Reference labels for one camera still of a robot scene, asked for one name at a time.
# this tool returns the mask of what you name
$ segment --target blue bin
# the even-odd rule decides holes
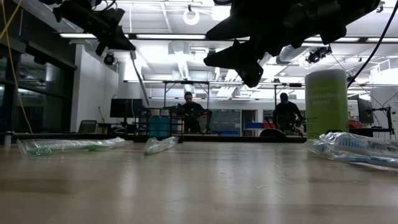
[[[149,137],[169,137],[170,118],[152,116],[149,118]]]
[[[262,128],[262,123],[249,123],[247,128]]]

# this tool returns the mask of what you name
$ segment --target red object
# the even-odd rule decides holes
[[[264,129],[275,128],[274,123],[270,122],[270,125],[271,125],[271,126],[269,126],[268,123],[263,123],[263,124],[262,124],[262,128],[264,128]]]
[[[362,128],[362,125],[357,121],[349,120],[349,126],[353,128]]]

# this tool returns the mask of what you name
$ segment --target yellow cable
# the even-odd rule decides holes
[[[19,4],[20,4],[21,2],[22,2],[22,0],[19,1],[16,10],[18,10]],[[17,90],[18,90],[17,75],[16,75],[16,73],[15,73],[14,61],[12,60],[11,45],[10,45],[10,39],[9,39],[9,36],[8,36],[8,25],[9,25],[9,24],[11,23],[11,21],[12,21],[12,16],[11,16],[9,22],[7,23],[7,18],[6,18],[6,7],[4,6],[4,3],[2,4],[2,14],[3,14],[3,19],[4,19],[4,25],[6,26],[6,27],[4,28],[4,30],[5,30],[5,33],[6,33],[6,39],[7,39],[7,44],[8,44],[8,53],[9,53],[9,56],[10,56],[10,62],[11,62],[11,68],[12,68],[12,75],[14,76],[15,85],[16,85],[16,88],[17,88]],[[30,131],[31,134],[33,134],[33,131],[32,131],[32,128],[31,128],[31,126],[30,126],[29,120],[27,119],[26,112],[25,112],[25,108],[24,108],[24,104],[22,103],[22,98],[21,98],[20,95],[18,95],[18,99],[19,99],[19,103],[21,104],[22,112],[23,112],[23,114],[24,114],[26,123],[27,123],[27,125],[28,125],[28,127],[29,127],[29,131]]]
[[[12,20],[14,19],[14,16],[17,14],[18,9],[19,9],[19,7],[21,6],[21,2],[22,2],[22,0],[19,0],[17,7],[15,8],[14,12],[12,13],[12,15],[11,15],[11,17],[10,17],[10,20],[9,20],[8,22],[6,22],[7,20],[4,21],[4,22],[5,22],[4,25],[6,25],[6,26],[5,26],[4,29],[1,31],[0,40],[2,39],[3,35],[4,35],[6,32],[8,32],[8,27],[10,26]],[[0,3],[2,3],[3,8],[4,8],[4,7],[5,7],[5,6],[4,6],[4,5],[5,5],[5,2],[4,2],[4,1],[1,1]]]

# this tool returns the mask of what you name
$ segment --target teal bin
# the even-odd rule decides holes
[[[170,118],[152,116],[149,118],[149,137],[169,137]]]

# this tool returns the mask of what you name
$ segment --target cylindrical canister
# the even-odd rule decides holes
[[[318,139],[329,130],[348,132],[346,72],[321,70],[305,77],[307,139]]]

